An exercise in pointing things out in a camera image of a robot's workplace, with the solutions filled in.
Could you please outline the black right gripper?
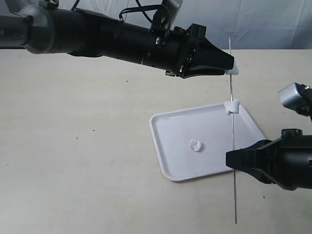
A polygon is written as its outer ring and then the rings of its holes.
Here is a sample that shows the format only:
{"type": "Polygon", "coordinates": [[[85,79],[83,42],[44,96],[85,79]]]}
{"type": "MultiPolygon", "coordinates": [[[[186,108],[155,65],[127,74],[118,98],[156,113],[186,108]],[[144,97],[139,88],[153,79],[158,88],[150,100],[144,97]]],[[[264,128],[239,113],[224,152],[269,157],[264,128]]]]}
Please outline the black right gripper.
{"type": "Polygon", "coordinates": [[[276,140],[226,153],[226,166],[243,171],[261,183],[284,190],[312,188],[312,136],[300,129],[283,129],[276,140]],[[273,171],[273,179],[262,171],[273,171]]]}

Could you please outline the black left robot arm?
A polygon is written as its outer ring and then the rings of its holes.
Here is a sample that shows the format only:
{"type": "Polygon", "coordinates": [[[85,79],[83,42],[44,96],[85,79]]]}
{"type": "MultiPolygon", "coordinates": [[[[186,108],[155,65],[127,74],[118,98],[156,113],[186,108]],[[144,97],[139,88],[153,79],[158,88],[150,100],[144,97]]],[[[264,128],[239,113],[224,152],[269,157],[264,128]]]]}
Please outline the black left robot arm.
{"type": "Polygon", "coordinates": [[[180,4],[123,9],[117,19],[56,0],[41,0],[17,13],[1,15],[1,48],[22,47],[33,54],[119,59],[164,70],[180,78],[221,76],[236,68],[232,55],[206,39],[206,27],[172,27],[180,4]]]}

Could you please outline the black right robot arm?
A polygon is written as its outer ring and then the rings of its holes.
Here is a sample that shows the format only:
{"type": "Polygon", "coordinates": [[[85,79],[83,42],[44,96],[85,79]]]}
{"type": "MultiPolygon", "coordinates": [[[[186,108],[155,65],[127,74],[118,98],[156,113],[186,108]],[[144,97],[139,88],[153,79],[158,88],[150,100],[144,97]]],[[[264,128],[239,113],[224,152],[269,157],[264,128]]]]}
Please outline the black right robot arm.
{"type": "MultiPolygon", "coordinates": [[[[293,82],[279,91],[282,105],[312,120],[312,88],[293,82]]],[[[312,136],[301,129],[282,129],[276,140],[228,151],[225,165],[247,173],[264,184],[284,190],[312,189],[312,136]]]]}

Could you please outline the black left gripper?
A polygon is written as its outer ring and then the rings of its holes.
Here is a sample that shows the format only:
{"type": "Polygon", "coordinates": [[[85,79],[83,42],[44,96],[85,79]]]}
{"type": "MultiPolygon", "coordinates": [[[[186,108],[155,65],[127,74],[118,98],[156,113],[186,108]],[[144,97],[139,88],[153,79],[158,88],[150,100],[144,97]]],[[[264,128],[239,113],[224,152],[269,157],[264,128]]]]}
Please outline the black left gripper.
{"type": "Polygon", "coordinates": [[[176,26],[167,38],[156,37],[152,48],[144,53],[142,64],[172,77],[222,76],[225,70],[233,69],[234,57],[205,36],[203,25],[191,24],[187,29],[176,26]]]}

